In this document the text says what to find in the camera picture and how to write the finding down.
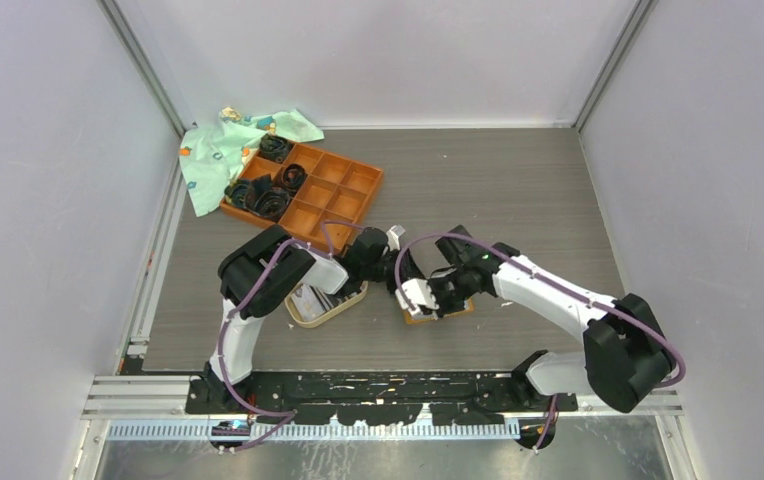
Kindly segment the orange leather card holder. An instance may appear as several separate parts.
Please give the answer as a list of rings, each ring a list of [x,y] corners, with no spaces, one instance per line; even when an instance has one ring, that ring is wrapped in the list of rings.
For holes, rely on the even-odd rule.
[[[474,311],[474,304],[471,299],[465,300],[460,306],[452,307],[449,311],[446,311],[445,313],[437,313],[430,311],[429,313],[419,313],[412,315],[409,311],[404,311],[404,321],[407,325],[417,325],[417,324],[423,324],[428,322],[434,322],[437,320],[440,320],[442,318],[449,318],[449,317],[455,317],[459,315],[464,315],[467,313],[471,313]]]

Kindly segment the oval wooden card tray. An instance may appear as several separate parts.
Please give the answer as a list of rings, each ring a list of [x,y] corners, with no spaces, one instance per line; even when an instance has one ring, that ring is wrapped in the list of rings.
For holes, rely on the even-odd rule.
[[[297,326],[313,329],[363,300],[368,287],[369,284],[363,282],[353,293],[326,294],[315,287],[299,284],[284,300],[284,305]]]

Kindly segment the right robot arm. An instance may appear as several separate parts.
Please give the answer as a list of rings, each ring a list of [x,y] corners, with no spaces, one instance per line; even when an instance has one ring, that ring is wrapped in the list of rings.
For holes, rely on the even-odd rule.
[[[441,313],[476,294],[521,305],[575,340],[578,352],[534,353],[513,384],[516,403],[535,411],[552,395],[595,395],[629,413],[681,369],[650,305],[640,296],[615,298],[582,288],[541,268],[503,243],[487,245],[463,226],[441,236],[436,247],[449,263],[429,284]]]

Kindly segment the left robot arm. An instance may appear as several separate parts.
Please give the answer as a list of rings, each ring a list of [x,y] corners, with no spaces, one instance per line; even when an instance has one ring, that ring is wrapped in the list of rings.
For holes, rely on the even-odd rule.
[[[273,226],[228,255],[218,267],[223,318],[208,367],[213,403],[227,413],[246,406],[255,345],[264,319],[279,307],[315,328],[362,300],[371,283],[392,288],[404,232],[400,225],[361,228],[336,253]]]

